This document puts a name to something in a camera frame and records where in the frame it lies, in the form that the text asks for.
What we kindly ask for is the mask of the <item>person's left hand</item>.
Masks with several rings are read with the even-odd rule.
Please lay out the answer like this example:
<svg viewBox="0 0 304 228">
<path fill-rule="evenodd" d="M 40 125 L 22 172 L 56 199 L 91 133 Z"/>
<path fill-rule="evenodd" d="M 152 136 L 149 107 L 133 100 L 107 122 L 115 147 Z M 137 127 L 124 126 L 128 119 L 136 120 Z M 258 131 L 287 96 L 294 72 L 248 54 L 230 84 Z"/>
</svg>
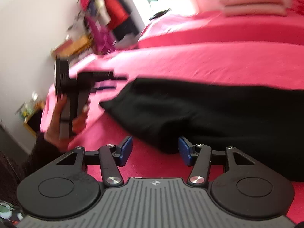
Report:
<svg viewBox="0 0 304 228">
<path fill-rule="evenodd" d="M 69 143 L 73 140 L 74 136 L 67 139 L 60 138 L 60 116 L 67 103 L 66 95 L 57 96 L 57 103 L 53 111 L 51 123 L 49 128 L 44 133 L 44 139 L 50 144 L 57 147 L 60 152 L 67 152 Z M 89 113 L 89 104 L 87 103 L 79 116 L 72 121 L 72 132 L 76 135 L 83 132 L 87 126 L 87 118 Z"/>
</svg>

